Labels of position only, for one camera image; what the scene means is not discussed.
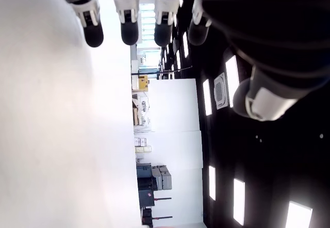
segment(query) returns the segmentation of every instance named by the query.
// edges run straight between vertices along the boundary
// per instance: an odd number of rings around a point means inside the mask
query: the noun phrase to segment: white surface
[[[239,86],[236,56],[233,56],[226,62],[226,72],[227,72],[228,91],[229,91],[229,104],[232,107],[234,94]]]
[[[234,179],[234,219],[244,225],[245,182]]]
[[[210,84],[208,79],[203,82],[203,93],[204,93],[205,114],[209,116],[212,114],[212,105],[211,105]]]
[[[129,46],[100,2],[91,61],[64,0],[0,0],[0,227],[141,227]]]
[[[187,33],[186,32],[183,35],[183,42],[184,42],[185,58],[187,58],[189,52],[188,52],[188,41],[187,41]]]
[[[290,201],[285,228],[308,228],[312,211],[310,207]]]
[[[216,169],[212,166],[208,167],[208,179],[209,195],[216,200]]]
[[[152,145],[152,153],[145,154],[141,163],[153,166],[167,165],[170,173],[176,169],[201,169],[203,167],[201,131],[151,132],[143,135]]]
[[[199,131],[195,79],[152,81],[148,86],[152,131]]]
[[[154,226],[176,226],[203,222],[202,169],[173,170],[172,190],[155,191],[155,198],[171,197],[156,201],[153,217],[173,216],[172,219],[154,220]]]
[[[195,223],[195,224],[183,224],[176,226],[159,226],[155,228],[206,228],[204,223]]]

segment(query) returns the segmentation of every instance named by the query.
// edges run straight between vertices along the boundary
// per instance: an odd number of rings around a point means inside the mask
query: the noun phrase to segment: box
[[[144,153],[143,147],[140,146],[135,147],[135,153]]]
[[[144,152],[151,152],[151,146],[145,146],[145,147],[143,147],[143,151]]]
[[[141,139],[140,138],[134,138],[134,146],[141,146]]]
[[[161,172],[161,178],[162,178],[163,190],[172,189],[172,176],[171,176],[171,174],[168,171]]]
[[[138,109],[137,108],[133,108],[133,124],[135,126],[139,125]]]
[[[139,90],[148,91],[148,75],[139,76]]]

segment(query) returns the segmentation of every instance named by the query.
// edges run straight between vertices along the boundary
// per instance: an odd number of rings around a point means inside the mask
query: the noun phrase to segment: cardboard box
[[[148,75],[139,76],[139,90],[148,91]]]
[[[135,147],[135,153],[144,153],[143,147],[140,146]]]
[[[144,150],[144,152],[151,152],[152,151],[151,146],[145,146],[143,148],[143,150]]]
[[[138,109],[137,108],[133,108],[133,125],[135,125],[135,126],[139,125]]]
[[[146,139],[145,138],[141,138],[141,146],[146,146]]]
[[[134,138],[134,145],[135,146],[141,146],[141,139],[140,138]]]

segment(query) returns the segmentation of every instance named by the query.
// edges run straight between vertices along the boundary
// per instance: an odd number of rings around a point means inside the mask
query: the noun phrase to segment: window
[[[142,18],[154,18],[155,15],[154,11],[141,11]]]
[[[154,29],[143,29],[142,30],[142,35],[154,35],[155,34],[155,30]]]
[[[153,29],[153,30],[155,30],[155,24],[142,24],[142,29]]]
[[[156,19],[155,18],[141,18],[141,24],[155,24]]]
[[[142,35],[143,40],[154,40],[154,35]]]

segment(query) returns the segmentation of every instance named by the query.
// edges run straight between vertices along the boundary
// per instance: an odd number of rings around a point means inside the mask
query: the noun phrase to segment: robotic finger
[[[170,43],[174,18],[180,0],[155,0],[155,42],[157,45],[165,47]]]
[[[202,45],[211,26],[211,19],[203,16],[202,0],[194,0],[192,7],[192,19],[189,26],[188,38],[194,46]]]
[[[85,40],[90,47],[98,47],[103,42],[103,29],[98,0],[67,0],[76,12],[84,29]]]
[[[114,0],[119,20],[123,42],[134,45],[139,39],[138,14],[140,0]]]

